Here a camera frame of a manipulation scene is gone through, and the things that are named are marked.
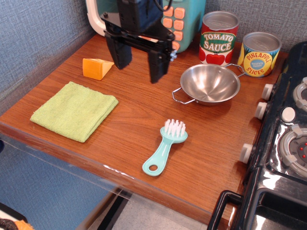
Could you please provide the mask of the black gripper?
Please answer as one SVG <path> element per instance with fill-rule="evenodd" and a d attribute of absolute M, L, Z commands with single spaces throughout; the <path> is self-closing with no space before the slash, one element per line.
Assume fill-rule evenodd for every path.
<path fill-rule="evenodd" d="M 161 23 L 161 0 L 118 0 L 118 12 L 103 12 L 107 47 L 118 69 L 132 60 L 131 48 L 148 53 L 151 83 L 168 72 L 169 62 L 177 57 L 172 48 L 174 34 Z"/>

